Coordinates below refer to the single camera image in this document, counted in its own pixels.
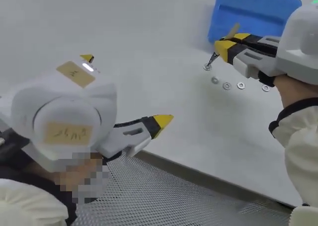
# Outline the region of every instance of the led light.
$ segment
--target led light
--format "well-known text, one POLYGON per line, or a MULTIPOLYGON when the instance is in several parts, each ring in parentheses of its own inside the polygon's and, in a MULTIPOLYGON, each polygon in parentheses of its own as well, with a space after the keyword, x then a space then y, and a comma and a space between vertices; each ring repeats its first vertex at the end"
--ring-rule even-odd
POLYGON ((83 65, 86 69, 88 69, 90 72, 93 72, 93 71, 94 71, 94 69, 93 69, 92 67, 90 67, 88 64, 83 63, 82 65, 83 65))

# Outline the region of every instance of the black cuff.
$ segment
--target black cuff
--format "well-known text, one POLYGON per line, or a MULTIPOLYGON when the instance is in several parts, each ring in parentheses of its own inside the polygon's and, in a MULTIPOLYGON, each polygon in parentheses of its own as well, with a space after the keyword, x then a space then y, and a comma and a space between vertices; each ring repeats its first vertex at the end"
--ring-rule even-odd
POLYGON ((264 74, 262 71, 259 71, 258 72, 258 79, 262 84, 265 84, 269 87, 275 87, 275 85, 274 85, 275 76, 269 77, 266 74, 264 74))
POLYGON ((69 217, 65 220, 67 226, 70 226, 76 220, 76 204, 72 201, 72 193, 61 191, 60 187, 55 185, 54 182, 34 174, 18 172, 7 166, 0 166, 0 178, 33 185, 45 190, 67 207, 69 213, 69 217))
POLYGON ((273 121, 269 124, 269 131, 271 134, 273 134, 273 131, 279 126, 279 122, 288 117, 289 115, 296 113, 300 110, 303 110, 305 108, 309 108, 312 106, 318 106, 318 98, 308 98, 308 99, 304 99, 304 100, 300 100, 296 103, 293 103, 289 106, 287 106, 286 108, 284 108, 283 111, 280 112, 280 114, 277 117, 276 121, 273 121))

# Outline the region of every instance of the metal washer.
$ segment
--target metal washer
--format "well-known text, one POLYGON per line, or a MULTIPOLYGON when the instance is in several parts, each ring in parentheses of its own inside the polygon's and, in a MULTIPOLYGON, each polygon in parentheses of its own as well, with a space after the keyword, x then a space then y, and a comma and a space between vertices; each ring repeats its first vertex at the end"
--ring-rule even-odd
POLYGON ((239 82, 239 83, 237 84, 237 87, 238 87, 239 89, 245 89, 245 83, 239 82))
POLYGON ((232 88, 232 85, 229 82, 225 82, 222 85, 223 89, 230 90, 232 88))
POLYGON ((208 65, 208 64, 204 64, 204 65, 203 65, 203 69, 204 69, 205 71, 210 71, 210 70, 212 69, 212 66, 211 66, 211 65, 208 65))
POLYGON ((219 81, 219 78, 213 76, 213 77, 211 78, 211 82, 212 82, 213 84, 218 84, 220 81, 219 81))
POLYGON ((270 87, 265 85, 265 84, 263 84, 262 89, 263 89, 264 92, 268 92, 270 90, 270 87))

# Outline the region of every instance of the hand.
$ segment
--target hand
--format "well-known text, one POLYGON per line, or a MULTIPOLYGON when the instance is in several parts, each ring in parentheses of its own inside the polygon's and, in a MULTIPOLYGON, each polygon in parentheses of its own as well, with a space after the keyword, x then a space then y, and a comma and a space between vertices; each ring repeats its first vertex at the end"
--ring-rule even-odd
POLYGON ((317 85, 307 84, 286 75, 277 76, 274 84, 280 93, 284 108, 303 99, 318 97, 317 85))
POLYGON ((90 178, 90 174, 97 171, 99 165, 102 165, 102 155, 91 153, 90 158, 86 159, 82 165, 69 166, 65 172, 47 172, 36 162, 24 171, 55 182, 56 185, 60 185, 62 191, 73 191, 83 184, 85 179, 90 178))

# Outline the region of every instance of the yellow tape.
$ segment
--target yellow tape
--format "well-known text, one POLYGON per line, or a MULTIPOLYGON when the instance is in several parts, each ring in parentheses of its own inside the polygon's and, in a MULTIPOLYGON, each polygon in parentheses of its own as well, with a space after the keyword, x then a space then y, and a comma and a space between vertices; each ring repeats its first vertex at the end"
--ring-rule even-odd
POLYGON ((56 70, 82 88, 85 88, 95 80, 94 76, 84 71, 72 61, 68 61, 57 67, 56 70))
POLYGON ((236 43, 233 41, 216 41, 214 42, 214 50, 222 57, 222 59, 228 62, 228 49, 236 43))
POLYGON ((50 122, 46 126, 45 144, 88 145, 92 126, 50 122))

